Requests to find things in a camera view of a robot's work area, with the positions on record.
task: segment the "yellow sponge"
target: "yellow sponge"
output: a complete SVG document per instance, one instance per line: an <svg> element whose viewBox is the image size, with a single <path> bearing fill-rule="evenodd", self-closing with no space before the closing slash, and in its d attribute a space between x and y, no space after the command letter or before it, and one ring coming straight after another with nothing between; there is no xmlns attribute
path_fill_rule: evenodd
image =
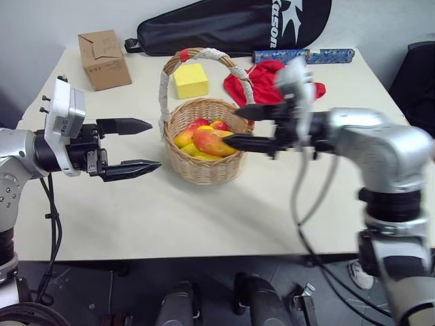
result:
<svg viewBox="0 0 435 326"><path fill-rule="evenodd" d="M178 98L190 98L209 93L209 80L201 63L182 65L174 72Z"/></svg>

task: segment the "gray floor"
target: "gray floor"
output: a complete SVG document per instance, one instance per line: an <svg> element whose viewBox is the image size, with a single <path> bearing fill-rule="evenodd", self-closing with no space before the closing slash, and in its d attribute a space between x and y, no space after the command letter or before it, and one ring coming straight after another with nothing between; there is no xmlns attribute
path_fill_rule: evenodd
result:
<svg viewBox="0 0 435 326"><path fill-rule="evenodd" d="M357 289L347 275L346 262L330 264L331 268L353 289L376 305L388 309L384 292L376 281L370 291ZM20 263L20 275L36 288L43 274L43 263ZM114 274L112 311L129 312L134 326L152 326L165 293L182 279L200 285L203 292L204 326L248 326L249 314L235 316L230 311L232 283L237 272L258 274L285 297L294 283L311 283L317 321L320 326L371 325L338 300L326 284L318 268L305 267L290 257L215 257L190 259L150 259L132 261L126 277ZM101 317L109 311L110 272L57 265L56 277L50 282L48 293L55 298L53 308L72 326L101 324ZM347 301L368 316L393 325L383 315L366 307L341 291Z"/></svg>

